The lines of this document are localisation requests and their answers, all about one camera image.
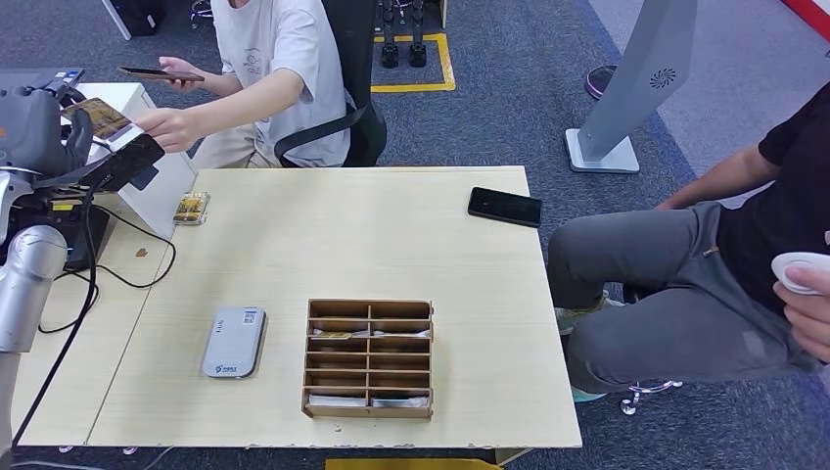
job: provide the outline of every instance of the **cardboard organizer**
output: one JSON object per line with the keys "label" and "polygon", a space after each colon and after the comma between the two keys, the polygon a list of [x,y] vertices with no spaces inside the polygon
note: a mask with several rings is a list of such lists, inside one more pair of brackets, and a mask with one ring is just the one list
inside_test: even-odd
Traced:
{"label": "cardboard organizer", "polygon": [[[310,417],[431,417],[432,316],[428,302],[309,301],[302,411]],[[347,398],[352,405],[310,404],[311,395]],[[424,405],[377,404],[412,398]]]}

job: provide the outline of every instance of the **power bank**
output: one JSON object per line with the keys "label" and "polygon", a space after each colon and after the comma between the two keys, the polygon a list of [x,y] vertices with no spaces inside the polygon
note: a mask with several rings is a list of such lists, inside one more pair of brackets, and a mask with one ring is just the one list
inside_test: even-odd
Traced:
{"label": "power bank", "polygon": [[240,379],[254,373],[265,324],[265,310],[223,307],[207,340],[202,371],[208,377]]}

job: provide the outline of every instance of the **person holding phone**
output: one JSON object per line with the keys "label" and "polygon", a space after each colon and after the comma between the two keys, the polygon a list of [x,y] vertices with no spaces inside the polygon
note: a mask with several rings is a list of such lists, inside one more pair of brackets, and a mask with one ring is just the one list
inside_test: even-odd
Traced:
{"label": "person holding phone", "polygon": [[[830,360],[830,274],[783,253],[830,255],[830,83],[759,144],[681,188],[656,211],[571,220],[552,235],[548,280],[575,401],[640,381],[721,381],[818,372]],[[740,208],[717,202],[764,187]],[[606,282],[655,293],[613,305]]]}
{"label": "person holding phone", "polygon": [[[214,0],[213,20],[222,73],[161,57],[164,71],[195,73],[173,88],[204,89],[215,101],[140,116],[167,152],[183,152],[205,137],[193,158],[201,168],[279,167],[274,144],[283,137],[346,115],[340,56],[320,0]],[[348,130],[286,154],[299,166],[340,166]]]}

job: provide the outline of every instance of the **black t-shirt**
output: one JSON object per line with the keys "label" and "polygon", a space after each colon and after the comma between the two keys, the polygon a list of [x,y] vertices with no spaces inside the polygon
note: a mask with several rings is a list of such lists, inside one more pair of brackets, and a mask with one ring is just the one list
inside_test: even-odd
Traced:
{"label": "black t-shirt", "polygon": [[759,143],[778,178],[737,210],[724,210],[717,244],[753,299],[783,314],[772,291],[772,259],[788,252],[830,255],[830,83]]}

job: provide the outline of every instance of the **person in black shirt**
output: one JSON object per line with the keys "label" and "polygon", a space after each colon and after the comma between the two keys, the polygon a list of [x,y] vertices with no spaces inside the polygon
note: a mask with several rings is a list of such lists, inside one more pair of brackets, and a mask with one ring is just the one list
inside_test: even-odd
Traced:
{"label": "person in black shirt", "polygon": [[[713,202],[766,184],[739,209]],[[820,371],[830,360],[830,299],[789,293],[770,263],[788,252],[830,255],[828,201],[830,83],[655,211],[559,227],[547,271],[560,334],[571,334],[575,400],[638,381]],[[606,282],[656,293],[621,306],[607,299]]]}

